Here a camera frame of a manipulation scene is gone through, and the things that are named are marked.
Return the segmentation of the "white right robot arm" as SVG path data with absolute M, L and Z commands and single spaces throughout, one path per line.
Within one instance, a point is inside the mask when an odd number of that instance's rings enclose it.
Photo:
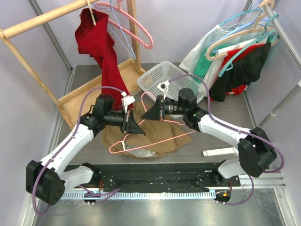
M 224 161 L 212 174 L 213 182 L 225 185 L 236 175 L 259 177 L 276 159 L 275 148 L 261 128 L 246 129 L 219 121 L 197 104 L 197 98 L 188 88 L 181 89 L 178 100 L 158 95 L 155 104 L 142 115 L 143 120 L 163 121 L 166 115 L 182 115 L 185 125 L 207 133 L 230 144 L 238 151 L 238 159 Z

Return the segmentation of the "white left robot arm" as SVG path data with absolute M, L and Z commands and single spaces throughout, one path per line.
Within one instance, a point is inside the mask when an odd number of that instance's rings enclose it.
M 99 185 L 101 173 L 96 166 L 83 163 L 66 171 L 75 155 L 107 125 L 120 128 L 125 134 L 143 134 L 135 121 L 129 105 L 135 101 L 133 96 L 122 98 L 122 111 L 114 111 L 115 100 L 112 96 L 100 94 L 95 104 L 85 114 L 80 114 L 77 125 L 55 150 L 40 161 L 28 163 L 26 167 L 26 191 L 32 199 L 39 198 L 48 205 L 56 204 L 65 191 L 79 185 L 94 188 Z

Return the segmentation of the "red skirt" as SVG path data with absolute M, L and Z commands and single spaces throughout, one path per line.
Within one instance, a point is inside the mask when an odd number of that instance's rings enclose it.
M 75 39 L 80 54 L 90 55 L 102 70 L 102 86 L 118 88 L 120 91 L 103 89 L 102 93 L 121 100 L 120 92 L 129 93 L 117 66 L 117 55 L 113 48 L 115 42 L 108 33 L 108 18 L 105 13 L 93 9 L 96 25 L 93 25 L 88 8 L 80 14 L 80 25 L 75 31 Z

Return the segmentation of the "beige plastic hanger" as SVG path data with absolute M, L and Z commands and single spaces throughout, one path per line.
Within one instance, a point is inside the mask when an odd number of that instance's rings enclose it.
M 89 8 L 89 11 L 90 11 L 90 15 L 91 15 L 91 18 L 92 18 L 93 25 L 95 26 L 96 25 L 96 21 L 95 21 L 95 16 L 94 16 L 94 13 L 93 13 L 93 9 L 92 9 L 90 0 L 86 0 L 86 2 L 87 2 L 87 6 Z

